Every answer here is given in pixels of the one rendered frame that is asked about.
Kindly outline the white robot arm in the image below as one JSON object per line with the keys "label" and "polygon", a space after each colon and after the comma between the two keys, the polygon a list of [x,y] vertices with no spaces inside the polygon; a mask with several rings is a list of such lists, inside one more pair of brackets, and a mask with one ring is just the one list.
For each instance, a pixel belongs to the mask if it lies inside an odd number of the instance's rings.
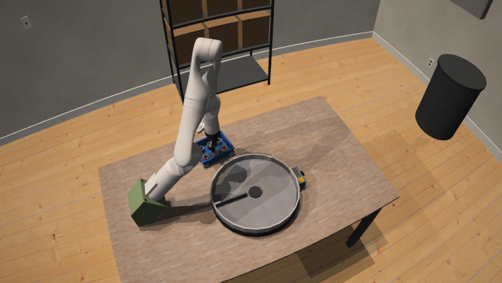
{"label": "white robot arm", "polygon": [[[196,39],[174,157],[145,183],[145,195],[152,200],[159,201],[201,161],[202,149],[193,142],[195,133],[205,130],[207,134],[214,135],[219,132],[221,101],[216,93],[222,54],[221,41],[202,37]],[[213,63],[203,77],[201,61]]]}

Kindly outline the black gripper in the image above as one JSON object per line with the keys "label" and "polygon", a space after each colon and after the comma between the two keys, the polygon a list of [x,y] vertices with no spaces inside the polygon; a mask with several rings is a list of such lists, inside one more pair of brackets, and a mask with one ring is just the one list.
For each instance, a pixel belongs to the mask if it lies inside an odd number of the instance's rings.
{"label": "black gripper", "polygon": [[[211,152],[212,153],[215,153],[216,150],[215,150],[215,147],[218,146],[217,144],[217,141],[218,141],[218,137],[219,137],[219,134],[220,134],[220,130],[218,133],[214,134],[214,135],[209,135],[205,132],[205,135],[206,137],[208,138],[208,141],[209,141],[209,145],[208,145],[208,149],[209,150],[212,150]],[[214,147],[213,147],[214,146]]]}

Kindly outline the blue crate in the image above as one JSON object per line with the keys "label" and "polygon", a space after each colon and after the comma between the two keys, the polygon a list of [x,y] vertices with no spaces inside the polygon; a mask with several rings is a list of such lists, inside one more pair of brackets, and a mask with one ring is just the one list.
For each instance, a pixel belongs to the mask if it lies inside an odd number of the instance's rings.
{"label": "blue crate", "polygon": [[[235,149],[233,147],[233,145],[231,144],[231,142],[226,138],[226,136],[224,135],[224,133],[220,130],[220,134],[219,134],[219,137],[218,138],[221,138],[221,142],[222,144],[215,147],[215,150],[218,150],[219,151],[219,154],[217,154],[216,156],[213,156],[213,153],[211,152],[211,150],[208,149],[208,145],[207,143],[209,142],[208,141],[208,138],[205,137],[201,140],[198,140],[194,143],[197,143],[199,146],[203,146],[204,147],[204,153],[202,153],[202,159],[200,162],[202,162],[202,166],[204,168],[206,167],[209,167],[209,165],[217,162],[217,161],[220,161],[228,156],[231,156],[233,154],[235,154],[234,150]],[[225,150],[224,152],[221,151],[221,146],[227,146],[227,150]],[[203,155],[209,155],[209,159],[207,160],[203,160]]]}

